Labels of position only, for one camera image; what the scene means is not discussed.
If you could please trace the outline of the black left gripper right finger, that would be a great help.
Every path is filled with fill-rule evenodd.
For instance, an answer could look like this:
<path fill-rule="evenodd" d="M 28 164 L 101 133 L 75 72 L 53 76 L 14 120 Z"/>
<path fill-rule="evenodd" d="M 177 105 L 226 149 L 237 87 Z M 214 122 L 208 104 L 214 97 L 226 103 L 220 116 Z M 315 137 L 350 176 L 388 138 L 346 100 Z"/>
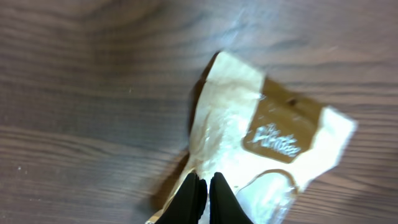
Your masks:
<path fill-rule="evenodd" d="M 252 224 L 220 172 L 210 182 L 210 224 Z"/>

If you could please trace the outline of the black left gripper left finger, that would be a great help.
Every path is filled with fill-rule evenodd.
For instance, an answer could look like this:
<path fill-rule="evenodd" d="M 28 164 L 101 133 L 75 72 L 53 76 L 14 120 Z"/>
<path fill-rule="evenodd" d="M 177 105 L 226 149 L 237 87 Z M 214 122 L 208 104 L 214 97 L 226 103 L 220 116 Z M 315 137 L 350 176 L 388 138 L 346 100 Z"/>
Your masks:
<path fill-rule="evenodd" d="M 198 224 L 203 215 L 208 191 L 204 179 L 190 173 L 171 203 L 155 224 Z"/>

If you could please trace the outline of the brown printed snack pouch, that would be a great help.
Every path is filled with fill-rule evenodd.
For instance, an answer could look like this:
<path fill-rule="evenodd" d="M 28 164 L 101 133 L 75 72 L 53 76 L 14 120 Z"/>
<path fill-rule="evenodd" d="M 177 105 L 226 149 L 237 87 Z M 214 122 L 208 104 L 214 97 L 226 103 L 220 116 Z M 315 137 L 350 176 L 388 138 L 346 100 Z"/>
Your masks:
<path fill-rule="evenodd" d="M 222 173 L 252 223 L 284 221 L 309 183 L 336 167 L 357 122 L 290 91 L 228 52 L 219 52 L 201 89 L 189 157 L 156 223 L 186 176 L 207 184 L 198 223 L 210 223 L 210 182 Z"/>

